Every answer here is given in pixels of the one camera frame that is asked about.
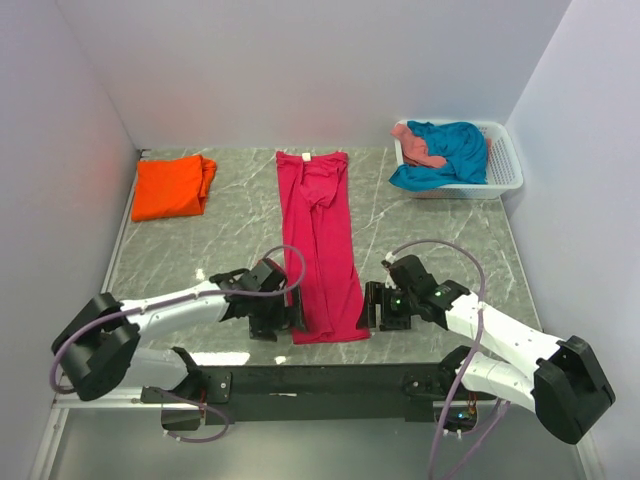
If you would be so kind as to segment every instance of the plastic basket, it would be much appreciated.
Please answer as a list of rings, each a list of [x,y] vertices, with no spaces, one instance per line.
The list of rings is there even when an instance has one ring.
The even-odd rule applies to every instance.
[[[408,120],[398,123],[407,124]],[[453,120],[416,120],[416,122],[431,122],[434,125],[451,123]],[[424,192],[407,192],[415,198],[498,198],[504,192],[516,190],[522,186],[522,170],[513,147],[511,137],[504,126],[496,122],[476,121],[473,123],[485,138],[491,139],[491,151],[487,163],[487,184],[454,184],[443,185]],[[400,141],[396,140],[396,160],[398,165],[404,164]]]

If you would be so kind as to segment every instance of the gray marble surface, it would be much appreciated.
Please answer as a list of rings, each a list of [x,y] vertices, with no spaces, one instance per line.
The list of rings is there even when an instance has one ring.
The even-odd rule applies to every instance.
[[[335,149],[287,148],[288,153],[323,154]],[[407,241],[439,238],[478,257],[487,272],[487,301],[527,325],[540,328],[500,200],[417,200],[389,184],[392,149],[344,149],[349,154],[349,201],[353,248],[360,280],[384,281],[385,254]],[[205,276],[252,266],[282,243],[281,212],[273,149],[152,150],[148,159],[201,153],[218,163],[206,212],[200,217],[127,222],[109,290],[118,299],[152,297],[181,290]],[[418,254],[438,281],[452,279],[478,288],[478,273],[446,246],[423,245]],[[375,332],[371,339],[297,346],[281,334],[277,343],[249,339],[245,319],[183,330],[152,342],[151,348],[182,346],[215,352],[213,363],[342,364],[437,362],[464,338],[414,319],[413,329]]]

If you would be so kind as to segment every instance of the teal towel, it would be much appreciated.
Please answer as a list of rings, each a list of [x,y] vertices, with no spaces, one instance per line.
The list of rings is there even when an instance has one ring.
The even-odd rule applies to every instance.
[[[467,122],[435,126],[409,121],[414,135],[422,137],[429,155],[447,159],[442,168],[401,165],[389,181],[411,192],[422,192],[453,183],[487,183],[487,143],[478,127]]]

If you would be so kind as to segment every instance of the wire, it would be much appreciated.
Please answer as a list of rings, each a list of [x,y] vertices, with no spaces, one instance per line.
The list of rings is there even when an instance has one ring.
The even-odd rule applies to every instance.
[[[274,247],[270,249],[267,253],[265,253],[263,258],[267,258],[269,255],[271,255],[273,252],[277,250],[291,250],[293,253],[295,253],[298,256],[301,263],[300,276],[298,277],[298,279],[293,284],[283,288],[282,290],[277,290],[274,292],[253,292],[253,291],[247,291],[247,290],[202,290],[199,293],[195,293],[195,292],[188,293],[180,297],[175,297],[168,300],[162,300],[156,303],[148,304],[145,311],[157,310],[159,308],[165,308],[165,307],[177,305],[180,303],[195,300],[196,298],[199,298],[199,297],[218,296],[218,295],[241,295],[246,297],[277,297],[280,295],[284,295],[300,285],[300,283],[302,282],[302,279],[307,273],[307,264],[304,260],[304,256],[302,255],[302,252],[300,252],[300,250],[298,250],[296,247],[293,247],[291,245],[278,245],[277,247]],[[75,333],[73,333],[67,340],[65,340],[65,342],[60,346],[60,348],[54,355],[53,363],[51,365],[51,369],[49,370],[49,386],[53,389],[53,391],[55,391],[56,393],[60,393],[62,395],[67,395],[75,392],[74,388],[65,388],[58,384],[57,371],[58,371],[58,366],[60,365],[60,361],[67,353],[67,350],[69,350],[69,347],[76,340],[78,340],[84,334],[86,334],[87,332],[93,330],[94,328],[100,325],[104,325],[105,323],[111,322],[118,318],[129,316],[129,315],[137,315],[142,312],[143,312],[143,309],[141,307],[135,307],[135,308],[130,308],[128,310],[122,310],[119,312],[110,313],[108,315],[99,317],[87,323],[83,327],[79,328]]]
[[[460,383],[462,382],[462,377],[464,376],[465,372],[469,368],[469,365],[471,364],[471,361],[473,360],[473,356],[480,349],[480,340],[482,339],[482,333],[484,331],[483,303],[484,303],[484,295],[485,295],[485,291],[486,291],[486,287],[487,287],[487,279],[486,279],[486,275],[484,273],[484,270],[482,268],[482,265],[480,264],[480,262],[478,261],[478,259],[476,257],[474,257],[470,252],[468,252],[464,248],[456,245],[455,243],[447,242],[446,240],[435,240],[435,239],[430,239],[430,238],[429,239],[423,239],[423,240],[414,240],[412,242],[405,243],[404,245],[396,248],[395,250],[393,250],[391,252],[391,254],[392,255],[397,255],[398,252],[404,250],[405,248],[412,247],[414,245],[420,245],[420,244],[423,244],[423,243],[438,243],[440,245],[446,245],[448,247],[453,248],[454,250],[457,250],[458,252],[460,252],[463,255],[465,255],[469,260],[471,260],[471,262],[475,265],[476,269],[478,270],[478,274],[480,275],[480,289],[478,290],[478,305],[479,305],[479,307],[478,307],[478,330],[477,330],[477,333],[476,333],[476,338],[473,341],[473,344],[471,346],[471,350],[469,351],[469,354],[467,355],[467,358],[465,358],[464,362],[462,363],[462,366],[458,370],[458,374],[453,379],[453,383],[451,384],[451,388],[449,389],[449,392],[447,393],[447,396],[446,396],[445,401],[444,401],[444,405],[442,407],[442,412],[440,412],[440,418],[438,420],[438,426],[436,428],[436,433],[435,433],[434,438],[433,438],[433,443],[431,444],[431,451],[429,452],[429,473],[428,473],[428,478],[429,478],[429,480],[434,480],[434,478],[435,478],[435,459],[436,459],[436,455],[438,453],[438,450],[440,449],[440,443],[442,442],[442,437],[444,436],[442,434],[442,432],[444,431],[444,425],[445,425],[445,422],[447,420],[447,416],[449,414],[449,410],[451,408],[451,404],[453,403],[453,397],[455,396],[455,394],[456,394],[456,392],[458,390],[458,387],[460,386]],[[478,441],[476,441],[476,443],[473,445],[473,447],[471,447],[469,452],[471,452],[471,451],[475,452],[480,447],[480,444],[484,441],[484,438],[486,438],[487,433],[494,428],[495,424],[497,424],[497,421],[499,419],[501,419],[501,418],[502,418],[502,416],[496,417],[496,419],[487,428],[487,431],[484,432],[484,434],[478,439]],[[467,462],[467,460],[469,458],[471,458],[471,455],[469,455],[469,454],[465,455],[462,458],[462,460],[460,460],[458,465],[456,465],[454,467],[452,472],[454,472],[454,471],[457,472],[460,468],[462,468],[462,466]],[[448,478],[451,478],[451,472],[449,472],[449,474],[447,474],[444,477],[443,480],[448,479]]]
[[[160,393],[166,397],[169,397],[172,400],[175,400],[176,402],[187,403],[189,405],[193,405],[194,407],[198,407],[201,410],[207,410],[217,415],[218,417],[220,417],[220,419],[222,419],[222,421],[224,422],[224,426],[222,427],[222,430],[220,430],[218,433],[210,437],[204,437],[204,438],[181,437],[177,433],[171,432],[171,431],[167,431],[167,436],[174,438],[179,442],[184,442],[184,443],[208,443],[208,442],[213,442],[214,440],[218,440],[219,438],[222,438],[224,434],[227,433],[227,430],[229,430],[229,425],[231,425],[231,420],[229,420],[229,417],[227,416],[227,414],[224,413],[222,410],[218,410],[217,408],[207,405],[206,403],[203,403],[203,402],[194,402],[192,400],[179,397],[178,395],[175,395],[162,388],[149,387],[149,390],[153,390],[157,393]]]

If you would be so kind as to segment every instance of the pink cloth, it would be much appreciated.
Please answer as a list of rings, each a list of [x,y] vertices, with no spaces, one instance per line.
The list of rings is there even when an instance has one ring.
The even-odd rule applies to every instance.
[[[447,160],[439,155],[429,155],[429,147],[424,138],[418,137],[402,123],[397,123],[391,130],[391,135],[400,140],[405,163],[422,165],[431,168],[444,167]]]
[[[307,162],[276,154],[283,241],[299,248],[307,262],[300,292],[309,332],[294,330],[296,344],[369,338],[368,329],[356,328],[363,297],[353,263],[347,161],[342,152]],[[284,260],[287,278],[294,281],[300,261],[290,251]]]

